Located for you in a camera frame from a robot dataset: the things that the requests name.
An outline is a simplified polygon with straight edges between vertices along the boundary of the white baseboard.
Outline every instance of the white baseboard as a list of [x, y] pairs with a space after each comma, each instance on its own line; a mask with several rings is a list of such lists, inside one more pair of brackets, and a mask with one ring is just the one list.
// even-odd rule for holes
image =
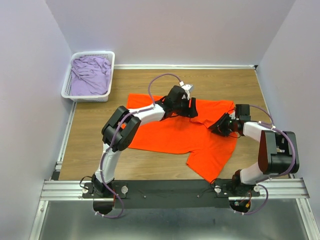
[[115, 64], [114, 69], [255, 69], [254, 65]]

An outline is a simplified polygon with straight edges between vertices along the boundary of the orange cloth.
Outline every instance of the orange cloth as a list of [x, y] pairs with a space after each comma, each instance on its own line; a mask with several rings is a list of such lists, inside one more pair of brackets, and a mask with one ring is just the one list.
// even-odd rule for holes
[[[136, 109], [151, 103], [148, 95], [130, 94], [126, 107]], [[237, 139], [211, 133], [208, 127], [234, 107], [233, 101], [197, 99], [197, 117], [177, 116], [145, 124], [139, 127], [129, 148], [170, 154], [190, 153], [186, 164], [211, 182], [231, 157]]]

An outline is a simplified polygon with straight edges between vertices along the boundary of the white plastic basket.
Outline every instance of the white plastic basket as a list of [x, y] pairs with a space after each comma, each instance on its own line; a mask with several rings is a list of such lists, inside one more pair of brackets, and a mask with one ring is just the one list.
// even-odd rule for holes
[[[71, 91], [71, 62], [74, 59], [77, 59], [82, 56], [99, 56], [99, 57], [105, 57], [106, 59], [109, 60], [111, 63], [111, 73], [110, 73], [110, 82], [109, 82], [109, 87], [108, 91], [104, 95], [94, 95], [94, 96], [71, 96], [70, 91]], [[107, 102], [109, 98], [109, 94], [111, 92], [111, 85], [112, 85], [112, 77], [114, 75], [114, 66], [115, 66], [115, 53], [112, 51], [82, 51], [82, 52], [77, 52], [72, 55], [71, 57], [71, 62], [69, 64], [69, 67], [67, 69], [64, 82], [63, 82], [63, 87], [61, 90], [61, 95], [65, 99], [71, 99], [77, 103], [88, 103], [88, 102]]]

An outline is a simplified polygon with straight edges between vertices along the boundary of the gray wall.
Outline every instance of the gray wall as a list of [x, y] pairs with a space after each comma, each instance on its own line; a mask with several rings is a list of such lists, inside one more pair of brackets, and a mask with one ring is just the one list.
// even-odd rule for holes
[[320, 1], [297, 0], [257, 68], [280, 129], [296, 133], [300, 170], [320, 224]]
[[116, 64], [258, 64], [294, 0], [46, 0], [73, 52]]
[[28, 239], [70, 102], [60, 91], [71, 51], [42, 0], [0, 2], [0, 239]]

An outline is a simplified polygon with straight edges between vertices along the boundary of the wooden table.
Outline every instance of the wooden table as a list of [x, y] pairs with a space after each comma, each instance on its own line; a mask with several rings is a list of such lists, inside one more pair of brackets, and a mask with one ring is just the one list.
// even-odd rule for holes
[[[186, 84], [193, 84], [192, 96], [205, 100], [232, 100], [236, 104], [255, 104], [266, 107], [252, 69], [179, 69], [169, 70]], [[78, 103], [64, 154], [59, 180], [80, 180], [91, 176], [102, 154], [101, 129], [117, 107], [126, 105], [129, 93], [147, 94], [149, 82], [167, 72], [164, 69], [114, 70], [108, 102]], [[154, 95], [167, 95], [177, 80], [172, 76], [157, 79], [151, 87]], [[257, 109], [251, 109], [253, 120], [268, 121]], [[233, 156], [220, 173], [220, 178], [231, 178], [238, 169], [257, 161], [259, 144], [241, 137]], [[168, 154], [137, 149], [126, 149], [120, 156], [115, 171], [119, 180], [200, 179], [186, 161], [188, 154]]]

